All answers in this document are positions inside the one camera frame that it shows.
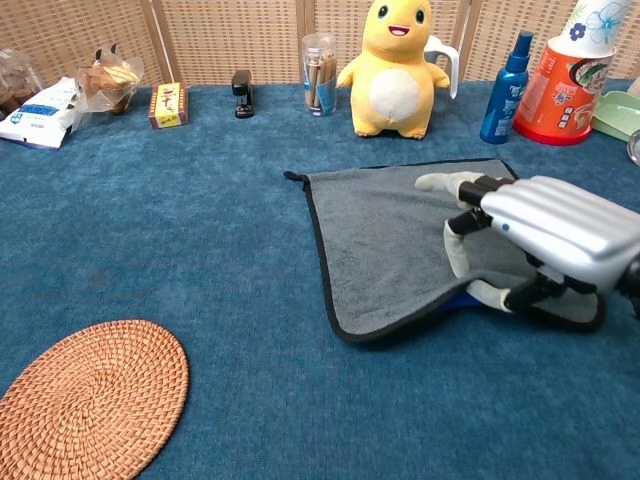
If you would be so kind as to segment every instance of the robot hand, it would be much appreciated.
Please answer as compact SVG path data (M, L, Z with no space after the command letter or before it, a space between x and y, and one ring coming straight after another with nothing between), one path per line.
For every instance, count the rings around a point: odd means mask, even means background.
M468 210L445 222L444 239L456 276L470 268L465 235L492 228L521 248L537 269L514 289L475 281L469 293L505 311L526 309L573 289L628 297L640 317L640 215L570 183L535 176L494 179L475 172L428 174L416 188L447 191Z

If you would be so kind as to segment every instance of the gray towel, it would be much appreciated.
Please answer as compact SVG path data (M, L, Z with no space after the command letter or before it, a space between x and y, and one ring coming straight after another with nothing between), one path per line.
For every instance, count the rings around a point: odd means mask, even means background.
M505 163L479 159L321 172L285 172L304 182L322 265L327 312L341 338L361 342L402 325L424 321L474 279L512 288L534 275L524 252L491 229L465 238L472 272L456 278L443 244L448 218L462 213L442 192L423 192L415 180L426 173L474 171L515 178ZM596 295L567 292L541 302L560 323L600 323Z

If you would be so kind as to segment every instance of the snack bag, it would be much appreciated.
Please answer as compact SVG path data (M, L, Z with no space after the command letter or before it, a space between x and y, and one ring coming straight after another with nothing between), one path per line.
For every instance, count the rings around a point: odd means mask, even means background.
M38 92L0 122L0 138L33 148L57 150L70 129L78 109L74 78Z
M116 54L116 44L96 51L95 60L77 75L82 113L124 113L144 73L140 58L129 61Z

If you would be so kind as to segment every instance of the paper cup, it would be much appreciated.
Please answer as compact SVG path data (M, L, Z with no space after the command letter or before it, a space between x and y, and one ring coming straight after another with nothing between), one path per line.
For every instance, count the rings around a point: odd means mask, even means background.
M591 133L591 119L615 55L582 58L547 44L520 101L513 128L536 142L575 145Z
M630 0L579 0L558 37L556 51L595 58L611 55Z

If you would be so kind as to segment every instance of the woven rattan coaster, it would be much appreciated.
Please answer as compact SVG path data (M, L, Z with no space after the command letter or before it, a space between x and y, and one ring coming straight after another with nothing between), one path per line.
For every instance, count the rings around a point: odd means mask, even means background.
M187 395L178 340L146 320L94 325L38 357L0 400L0 479L128 479Z

